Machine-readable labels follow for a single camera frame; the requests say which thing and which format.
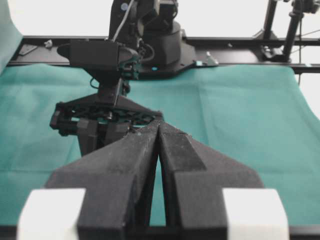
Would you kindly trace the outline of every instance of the screw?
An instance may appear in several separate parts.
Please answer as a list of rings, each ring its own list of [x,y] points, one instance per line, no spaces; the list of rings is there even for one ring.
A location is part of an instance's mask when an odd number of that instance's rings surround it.
[[[121,4],[121,10],[122,11],[127,11],[128,7],[129,7],[129,5],[127,3],[122,3]]]

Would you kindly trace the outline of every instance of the black pole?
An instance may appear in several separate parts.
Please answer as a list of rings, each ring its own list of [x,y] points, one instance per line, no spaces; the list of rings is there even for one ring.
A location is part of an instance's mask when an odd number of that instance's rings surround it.
[[[272,34],[272,24],[274,23],[274,18],[276,14],[278,1],[277,0],[269,0],[268,8],[266,11],[264,27],[263,27],[263,39],[268,40],[271,38]]]
[[[291,17],[289,30],[286,35],[286,40],[283,48],[284,61],[288,62],[292,52],[292,48],[296,41],[297,30],[300,20],[304,17],[301,1],[295,1],[293,11],[289,13]]]

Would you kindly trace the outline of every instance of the white cable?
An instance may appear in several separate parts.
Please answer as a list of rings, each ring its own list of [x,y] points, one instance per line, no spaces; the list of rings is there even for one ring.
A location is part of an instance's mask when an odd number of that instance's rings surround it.
[[[125,12],[125,14],[124,14],[123,20],[122,20],[122,22],[120,23],[118,29],[116,30],[116,32],[115,32],[115,34],[114,34],[114,36],[113,36],[113,38],[112,38],[112,42],[115,42],[115,41],[117,40],[117,37],[118,37],[121,29],[122,29],[123,26],[125,25],[125,22],[126,22],[126,20],[127,20],[127,18],[128,18],[128,15],[129,15],[129,13],[130,13],[130,10],[131,10],[132,5],[134,4],[134,1],[135,1],[135,0],[131,0],[130,4],[129,4],[129,6],[128,6],[128,9],[126,10],[126,12]]]

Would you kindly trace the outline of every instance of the green cloth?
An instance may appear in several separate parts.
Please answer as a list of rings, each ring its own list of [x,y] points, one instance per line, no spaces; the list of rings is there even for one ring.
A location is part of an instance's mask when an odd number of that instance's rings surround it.
[[[11,20],[7,0],[0,0],[0,75],[16,52],[21,40],[22,35]]]
[[[15,224],[30,190],[80,157],[77,139],[59,136],[49,121],[55,103],[95,92],[89,80],[81,69],[47,65],[7,68],[0,77],[0,225]],[[292,69],[190,69],[130,84],[132,100],[255,169],[266,187],[278,190],[291,225],[320,224],[320,121]],[[163,225],[164,216],[158,166],[151,223]]]

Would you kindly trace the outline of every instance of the white foam tip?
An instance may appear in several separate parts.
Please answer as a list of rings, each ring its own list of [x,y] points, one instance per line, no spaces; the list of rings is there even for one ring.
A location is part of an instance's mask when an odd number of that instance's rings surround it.
[[[77,221],[86,190],[33,190],[20,214],[17,240],[78,240]]]
[[[288,218],[275,189],[224,188],[228,240],[289,240]]]

